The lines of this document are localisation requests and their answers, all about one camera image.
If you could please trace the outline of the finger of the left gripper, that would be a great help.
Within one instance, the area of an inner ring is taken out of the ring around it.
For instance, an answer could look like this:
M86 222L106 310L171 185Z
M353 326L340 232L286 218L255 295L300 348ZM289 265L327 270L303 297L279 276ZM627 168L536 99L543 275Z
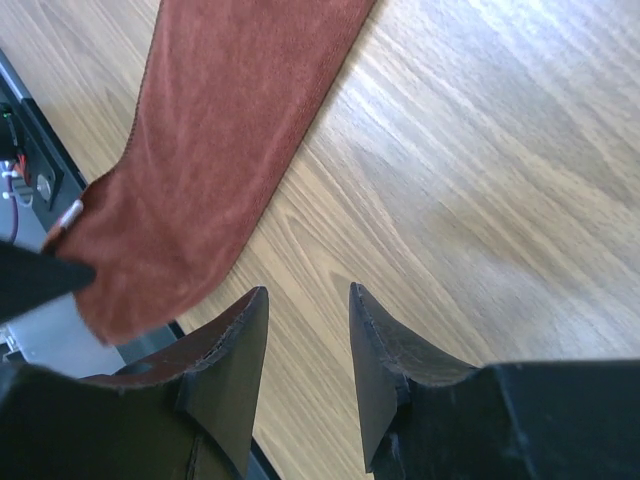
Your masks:
M90 285L90 266L1 241L1 322Z

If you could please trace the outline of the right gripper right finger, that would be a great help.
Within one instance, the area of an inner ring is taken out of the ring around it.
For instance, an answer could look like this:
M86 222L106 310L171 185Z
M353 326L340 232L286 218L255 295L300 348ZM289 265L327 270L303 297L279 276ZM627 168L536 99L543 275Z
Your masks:
M365 468L377 479L635 479L637 360L476 367L361 284L349 330Z

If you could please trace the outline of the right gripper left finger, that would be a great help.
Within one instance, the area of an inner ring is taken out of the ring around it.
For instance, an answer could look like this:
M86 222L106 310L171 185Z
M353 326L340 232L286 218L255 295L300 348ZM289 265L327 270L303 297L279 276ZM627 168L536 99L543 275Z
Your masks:
M1 368L5 479L241 479L249 465L269 297L247 292L216 319L113 375Z

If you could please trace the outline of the brown towel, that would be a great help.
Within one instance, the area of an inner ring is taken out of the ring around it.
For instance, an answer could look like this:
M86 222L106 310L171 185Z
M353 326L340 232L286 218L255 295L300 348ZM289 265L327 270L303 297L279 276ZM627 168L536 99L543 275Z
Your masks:
M75 295L117 345L230 272L316 116L368 1L164 1L117 164L46 242L91 266Z

